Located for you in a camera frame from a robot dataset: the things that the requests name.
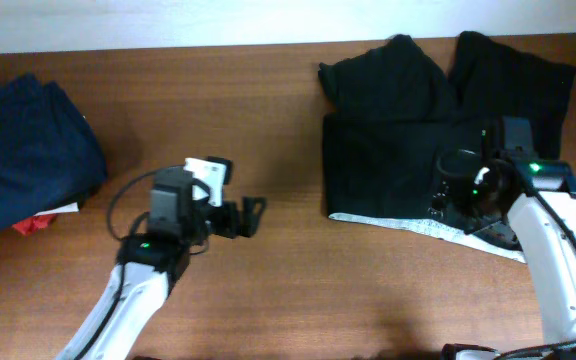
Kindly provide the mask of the black shorts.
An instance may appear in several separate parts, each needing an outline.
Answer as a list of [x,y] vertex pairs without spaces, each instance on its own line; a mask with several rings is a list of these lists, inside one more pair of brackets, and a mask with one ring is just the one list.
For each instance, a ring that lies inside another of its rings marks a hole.
[[430,218],[434,162],[446,150],[480,154],[483,132],[503,117],[528,119],[539,157],[557,159],[575,75],[572,65],[474,31],[458,36],[449,71],[407,35],[321,64],[319,81],[334,105],[322,130],[328,217],[522,261],[520,248],[498,248]]

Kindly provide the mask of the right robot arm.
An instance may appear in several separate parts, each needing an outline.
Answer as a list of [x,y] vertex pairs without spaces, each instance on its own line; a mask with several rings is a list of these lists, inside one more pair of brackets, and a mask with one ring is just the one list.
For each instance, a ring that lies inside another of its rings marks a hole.
[[448,345],[446,359],[576,359],[576,178],[569,164],[523,149],[457,150],[435,163],[444,195],[472,216],[470,233],[509,227],[539,304],[541,345],[500,352]]

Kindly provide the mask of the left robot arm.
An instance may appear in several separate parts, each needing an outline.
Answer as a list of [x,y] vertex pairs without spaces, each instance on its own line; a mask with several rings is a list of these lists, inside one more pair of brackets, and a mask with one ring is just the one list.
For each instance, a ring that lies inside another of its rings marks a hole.
[[125,359],[151,317],[168,300],[190,260],[212,236],[253,237],[264,197],[226,201],[231,167],[215,159],[148,172],[150,208],[135,218],[120,244],[109,281],[61,359]]

